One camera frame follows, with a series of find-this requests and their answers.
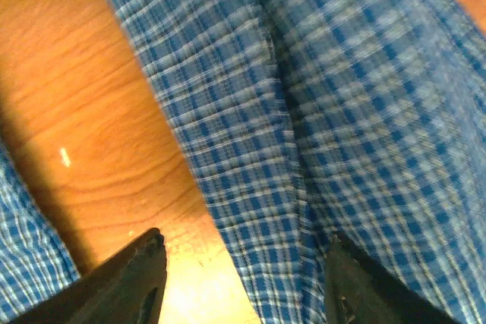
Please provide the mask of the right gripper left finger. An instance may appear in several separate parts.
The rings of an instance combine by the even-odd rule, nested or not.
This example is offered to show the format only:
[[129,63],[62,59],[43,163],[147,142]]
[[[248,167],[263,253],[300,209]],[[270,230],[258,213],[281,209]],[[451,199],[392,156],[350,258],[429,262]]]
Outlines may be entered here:
[[13,323],[158,323],[167,279],[164,237],[151,228]]

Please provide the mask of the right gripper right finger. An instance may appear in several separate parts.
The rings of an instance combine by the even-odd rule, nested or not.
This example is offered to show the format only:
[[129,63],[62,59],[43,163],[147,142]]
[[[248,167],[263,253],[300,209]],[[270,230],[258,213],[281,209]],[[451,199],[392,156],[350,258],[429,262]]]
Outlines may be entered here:
[[327,251],[324,299],[328,323],[456,322],[409,290],[342,232],[334,235]]

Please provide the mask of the blue plaid shirt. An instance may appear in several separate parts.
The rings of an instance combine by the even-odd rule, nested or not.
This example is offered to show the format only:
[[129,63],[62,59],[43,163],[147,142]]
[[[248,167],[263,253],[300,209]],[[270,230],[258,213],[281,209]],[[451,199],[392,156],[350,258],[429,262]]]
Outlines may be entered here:
[[456,0],[1,0],[1,321],[151,226],[160,323],[327,323],[344,234],[485,321],[485,39]]

